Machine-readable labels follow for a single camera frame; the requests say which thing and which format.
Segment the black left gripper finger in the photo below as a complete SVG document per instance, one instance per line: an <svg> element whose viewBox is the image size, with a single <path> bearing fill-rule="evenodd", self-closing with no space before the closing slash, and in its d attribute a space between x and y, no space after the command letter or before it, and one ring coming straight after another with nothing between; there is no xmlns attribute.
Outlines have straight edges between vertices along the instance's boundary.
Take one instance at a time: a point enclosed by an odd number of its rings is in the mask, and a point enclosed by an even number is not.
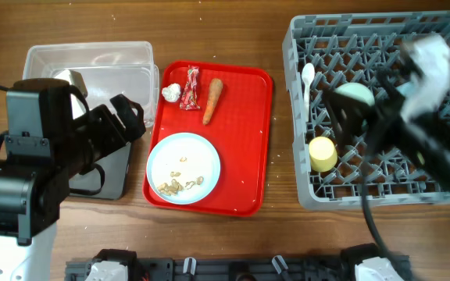
<svg viewBox="0 0 450 281"><path fill-rule="evenodd" d="M75 175L70 181L70 193L81 196L94 196L102 191L105 183L105 170L97 163L90 165L84 173Z"/></svg>
<svg viewBox="0 0 450 281"><path fill-rule="evenodd" d="M118 94L111 98L110 102L125 127L125 139L133 142L142 137L146 132L143 108L123 94Z"/></svg>

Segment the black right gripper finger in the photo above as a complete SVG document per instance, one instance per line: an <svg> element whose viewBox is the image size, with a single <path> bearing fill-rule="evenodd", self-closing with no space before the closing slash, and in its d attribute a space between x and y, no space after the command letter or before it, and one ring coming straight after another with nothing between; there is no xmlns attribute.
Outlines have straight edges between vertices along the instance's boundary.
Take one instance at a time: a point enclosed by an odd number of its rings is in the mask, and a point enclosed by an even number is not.
<svg viewBox="0 0 450 281"><path fill-rule="evenodd" d="M378 105L402 105L405 98L389 80L389 77L396 77L398 74L392 69L380 68L377 71L377 80L386 92L386 97L380 99Z"/></svg>
<svg viewBox="0 0 450 281"><path fill-rule="evenodd" d="M337 144L352 144L354 137L363 133L363 122L372 113L373 103L354 94L341 94L332 90L323 91L322 101L330 116Z"/></svg>

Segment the mint green bowl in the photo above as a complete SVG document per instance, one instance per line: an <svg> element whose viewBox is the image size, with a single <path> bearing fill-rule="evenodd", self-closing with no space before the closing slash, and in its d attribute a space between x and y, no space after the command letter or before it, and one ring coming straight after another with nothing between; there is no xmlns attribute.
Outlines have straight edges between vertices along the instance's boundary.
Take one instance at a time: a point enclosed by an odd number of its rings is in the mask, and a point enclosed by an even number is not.
<svg viewBox="0 0 450 281"><path fill-rule="evenodd" d="M369 88L360 83L351 82L342 84L341 86L337 87L334 91L346 97L364 102L368 106L373 106L375 104L373 92Z"/></svg>

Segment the white tissue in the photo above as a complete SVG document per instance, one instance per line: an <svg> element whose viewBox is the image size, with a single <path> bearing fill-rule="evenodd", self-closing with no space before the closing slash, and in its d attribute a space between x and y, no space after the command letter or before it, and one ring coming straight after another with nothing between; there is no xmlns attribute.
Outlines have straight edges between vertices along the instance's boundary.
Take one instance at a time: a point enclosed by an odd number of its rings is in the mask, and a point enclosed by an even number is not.
<svg viewBox="0 0 450 281"><path fill-rule="evenodd" d="M170 103L177 102L181 95L180 85L177 83L164 87L161 92L164 99Z"/></svg>

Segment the yellow plastic cup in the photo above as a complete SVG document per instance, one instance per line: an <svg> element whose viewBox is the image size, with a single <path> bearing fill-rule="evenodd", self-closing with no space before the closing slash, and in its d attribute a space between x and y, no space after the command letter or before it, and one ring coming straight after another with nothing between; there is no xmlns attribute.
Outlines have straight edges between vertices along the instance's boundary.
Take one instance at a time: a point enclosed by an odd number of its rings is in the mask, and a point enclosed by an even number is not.
<svg viewBox="0 0 450 281"><path fill-rule="evenodd" d="M315 137L309 142L309 158L312 170L323 173L335 167L338 154L328 137Z"/></svg>

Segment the red candy wrapper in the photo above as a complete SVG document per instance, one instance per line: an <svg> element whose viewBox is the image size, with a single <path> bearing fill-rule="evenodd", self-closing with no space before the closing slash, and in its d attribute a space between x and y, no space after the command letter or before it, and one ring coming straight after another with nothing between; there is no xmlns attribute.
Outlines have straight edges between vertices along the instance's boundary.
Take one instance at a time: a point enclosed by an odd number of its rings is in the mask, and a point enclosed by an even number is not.
<svg viewBox="0 0 450 281"><path fill-rule="evenodd" d="M198 74L199 68L197 66L188 67L186 84L180 98L180 109L183 110L200 109L200 106L197 103Z"/></svg>

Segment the white plastic spoon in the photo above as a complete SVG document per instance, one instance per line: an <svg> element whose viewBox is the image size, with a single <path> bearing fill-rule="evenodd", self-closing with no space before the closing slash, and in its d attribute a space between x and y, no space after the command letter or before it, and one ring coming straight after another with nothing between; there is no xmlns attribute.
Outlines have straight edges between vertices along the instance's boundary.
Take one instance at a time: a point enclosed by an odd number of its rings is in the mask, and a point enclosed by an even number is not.
<svg viewBox="0 0 450 281"><path fill-rule="evenodd" d="M310 89L315 78L315 67L312 63L304 65L301 73L302 82L304 83L303 105L305 109L306 120L309 121L310 116Z"/></svg>

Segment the light blue plate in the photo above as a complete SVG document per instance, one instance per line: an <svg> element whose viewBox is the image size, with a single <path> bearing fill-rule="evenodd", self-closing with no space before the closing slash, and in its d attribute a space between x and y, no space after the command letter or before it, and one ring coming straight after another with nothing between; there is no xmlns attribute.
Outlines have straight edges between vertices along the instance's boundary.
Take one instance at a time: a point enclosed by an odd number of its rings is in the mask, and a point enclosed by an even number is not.
<svg viewBox="0 0 450 281"><path fill-rule="evenodd" d="M218 151L195 133L175 133L152 149L146 165L149 190L174 205L191 205L208 197L218 186Z"/></svg>

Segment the orange carrot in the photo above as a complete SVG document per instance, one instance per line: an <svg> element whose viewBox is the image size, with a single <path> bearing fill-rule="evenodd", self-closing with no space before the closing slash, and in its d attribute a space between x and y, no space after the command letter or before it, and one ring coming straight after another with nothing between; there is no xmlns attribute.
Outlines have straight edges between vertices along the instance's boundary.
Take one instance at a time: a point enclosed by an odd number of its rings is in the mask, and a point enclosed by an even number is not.
<svg viewBox="0 0 450 281"><path fill-rule="evenodd" d="M208 100L207 100L205 112L204 112L204 115L202 118L203 125L207 125L210 122L210 120L213 116L214 110L217 106L217 103L220 99L222 90L223 90L223 81L218 78L212 79L211 83L209 85Z"/></svg>

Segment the light blue bowl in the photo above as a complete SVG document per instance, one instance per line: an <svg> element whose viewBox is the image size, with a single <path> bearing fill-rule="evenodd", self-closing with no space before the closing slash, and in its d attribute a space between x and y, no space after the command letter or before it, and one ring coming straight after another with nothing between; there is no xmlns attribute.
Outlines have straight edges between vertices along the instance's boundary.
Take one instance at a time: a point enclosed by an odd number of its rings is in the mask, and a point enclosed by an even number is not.
<svg viewBox="0 0 450 281"><path fill-rule="evenodd" d="M396 87L396 90L404 97L410 98L416 94L417 86L409 81Z"/></svg>

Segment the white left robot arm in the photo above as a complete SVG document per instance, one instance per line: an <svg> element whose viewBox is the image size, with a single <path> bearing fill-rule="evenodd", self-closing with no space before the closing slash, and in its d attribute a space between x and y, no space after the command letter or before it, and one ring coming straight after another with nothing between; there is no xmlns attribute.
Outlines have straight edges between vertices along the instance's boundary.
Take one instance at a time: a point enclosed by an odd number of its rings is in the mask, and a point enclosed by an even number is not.
<svg viewBox="0 0 450 281"><path fill-rule="evenodd" d="M0 133L0 280L44 280L60 205L76 175L105 176L100 161L146 131L143 108L118 94L73 116L80 89L65 80L20 80L6 90Z"/></svg>

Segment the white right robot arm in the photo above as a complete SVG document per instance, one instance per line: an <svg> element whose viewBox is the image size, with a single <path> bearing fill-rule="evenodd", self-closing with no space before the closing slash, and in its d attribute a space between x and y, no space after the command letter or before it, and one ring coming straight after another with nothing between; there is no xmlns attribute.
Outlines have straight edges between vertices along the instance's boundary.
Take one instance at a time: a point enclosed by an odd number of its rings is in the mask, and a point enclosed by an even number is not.
<svg viewBox="0 0 450 281"><path fill-rule="evenodd" d="M325 90L326 106L340 145L348 144L363 126L367 127L366 150L362 159L360 196L366 224L381 252L392 262L398 263L380 236L367 199L370 160L389 146L395 146L413 163L433 177L450 193L450 126L435 114L450 88L450 77L438 71L411 70L415 83L414 92L402 96L388 78L392 71L382 69L377 79L388 98L369 104L366 101L337 90Z"/></svg>

